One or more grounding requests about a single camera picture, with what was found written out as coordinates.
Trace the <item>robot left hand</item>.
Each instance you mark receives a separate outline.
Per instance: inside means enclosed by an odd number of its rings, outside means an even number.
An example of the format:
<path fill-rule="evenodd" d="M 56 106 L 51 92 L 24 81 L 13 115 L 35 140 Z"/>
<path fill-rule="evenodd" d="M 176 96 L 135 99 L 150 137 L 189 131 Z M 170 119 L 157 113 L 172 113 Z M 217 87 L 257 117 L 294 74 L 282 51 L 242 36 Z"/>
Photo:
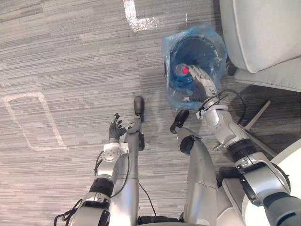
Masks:
<path fill-rule="evenodd" d="M 119 143 L 120 137 L 126 134 L 127 130 L 123 127 L 122 120 L 119 120 L 120 115 L 115 113 L 113 116 L 113 120 L 110 122 L 109 126 L 109 143 Z"/>

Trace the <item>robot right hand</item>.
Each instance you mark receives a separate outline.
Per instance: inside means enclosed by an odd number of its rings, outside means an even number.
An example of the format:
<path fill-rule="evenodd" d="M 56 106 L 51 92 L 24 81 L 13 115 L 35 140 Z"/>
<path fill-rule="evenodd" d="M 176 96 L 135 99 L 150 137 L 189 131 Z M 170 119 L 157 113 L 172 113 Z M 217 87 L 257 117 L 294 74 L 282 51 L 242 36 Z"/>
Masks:
<path fill-rule="evenodd" d="M 189 97 L 185 97 L 185 101 L 204 102 L 209 97 L 213 97 L 217 94 L 217 88 L 213 80 L 203 69 L 195 65 L 184 64 L 182 72 L 190 73 L 195 84 L 193 94 Z"/>

